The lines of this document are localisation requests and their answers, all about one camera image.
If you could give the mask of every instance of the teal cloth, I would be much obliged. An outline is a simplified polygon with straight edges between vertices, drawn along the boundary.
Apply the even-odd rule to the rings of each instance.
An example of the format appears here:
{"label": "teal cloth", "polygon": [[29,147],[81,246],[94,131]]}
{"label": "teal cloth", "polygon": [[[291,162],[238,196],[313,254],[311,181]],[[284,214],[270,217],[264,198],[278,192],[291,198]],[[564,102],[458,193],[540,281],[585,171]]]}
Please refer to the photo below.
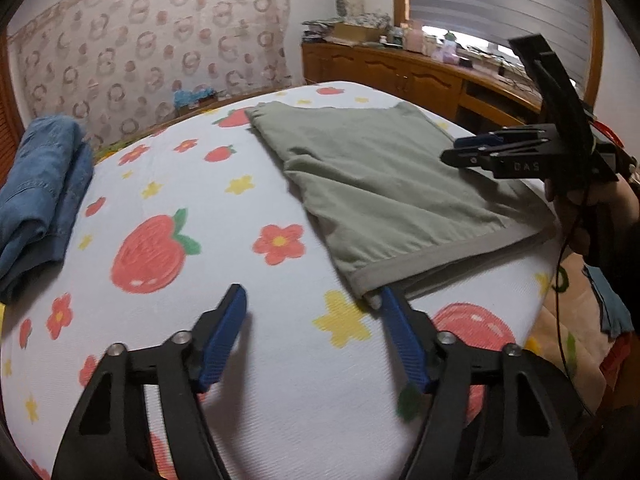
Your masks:
{"label": "teal cloth", "polygon": [[620,334],[633,332],[634,324],[628,308],[613,291],[602,271],[598,267],[585,265],[582,272],[591,282],[593,293],[600,304],[602,332],[609,334],[612,339]]}

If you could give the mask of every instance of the white floral bed sheet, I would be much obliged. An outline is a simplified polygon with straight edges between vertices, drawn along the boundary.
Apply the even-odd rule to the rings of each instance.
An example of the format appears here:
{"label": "white floral bed sheet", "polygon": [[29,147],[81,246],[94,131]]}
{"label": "white floral bed sheet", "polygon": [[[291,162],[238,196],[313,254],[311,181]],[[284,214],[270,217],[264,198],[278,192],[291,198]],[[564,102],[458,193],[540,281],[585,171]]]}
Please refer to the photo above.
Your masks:
{"label": "white floral bed sheet", "polygon": [[[18,448],[48,478],[69,416],[105,348],[160,344],[248,291],[222,382],[201,402],[232,478],[398,476],[424,399],[407,386],[382,321],[344,288],[313,223],[242,111],[379,108],[399,100],[332,82],[248,99],[141,140],[95,168],[64,266],[8,307],[1,384]],[[468,132],[425,112],[454,136]],[[558,254],[549,241],[412,302],[468,343],[523,343]],[[481,392],[472,393],[475,413]],[[158,391],[148,388],[160,473],[175,478]]]}

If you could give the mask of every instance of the window blind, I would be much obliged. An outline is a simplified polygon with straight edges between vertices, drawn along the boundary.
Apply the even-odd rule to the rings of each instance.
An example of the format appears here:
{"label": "window blind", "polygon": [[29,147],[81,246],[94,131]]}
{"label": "window blind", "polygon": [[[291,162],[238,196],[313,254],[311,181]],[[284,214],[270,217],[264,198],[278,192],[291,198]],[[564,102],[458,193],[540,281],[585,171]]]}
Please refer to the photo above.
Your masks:
{"label": "window blind", "polygon": [[542,34],[569,76],[583,83],[590,55],[589,0],[409,0],[410,17],[425,25],[509,46],[508,39]]}

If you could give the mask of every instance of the patterned wall covering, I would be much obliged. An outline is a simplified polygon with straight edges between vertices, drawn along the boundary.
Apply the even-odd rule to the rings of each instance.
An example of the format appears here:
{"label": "patterned wall covering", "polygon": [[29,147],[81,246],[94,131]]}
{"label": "patterned wall covering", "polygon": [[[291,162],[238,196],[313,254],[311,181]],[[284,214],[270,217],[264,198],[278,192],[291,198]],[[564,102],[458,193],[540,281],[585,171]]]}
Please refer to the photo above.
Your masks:
{"label": "patterned wall covering", "polygon": [[173,92],[289,84],[290,0],[62,0],[10,38],[34,118],[79,120],[94,148],[174,117]]}

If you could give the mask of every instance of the cardboard box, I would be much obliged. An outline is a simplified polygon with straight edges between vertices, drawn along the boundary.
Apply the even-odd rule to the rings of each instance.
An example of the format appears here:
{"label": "cardboard box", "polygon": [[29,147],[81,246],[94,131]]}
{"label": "cardboard box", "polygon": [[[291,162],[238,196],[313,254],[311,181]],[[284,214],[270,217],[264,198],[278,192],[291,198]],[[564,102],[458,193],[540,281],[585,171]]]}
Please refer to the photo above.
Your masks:
{"label": "cardboard box", "polygon": [[336,23],[331,36],[341,40],[357,41],[365,43],[366,41],[380,40],[380,36],[386,35],[386,28],[363,27],[362,25],[347,25],[346,23]]}

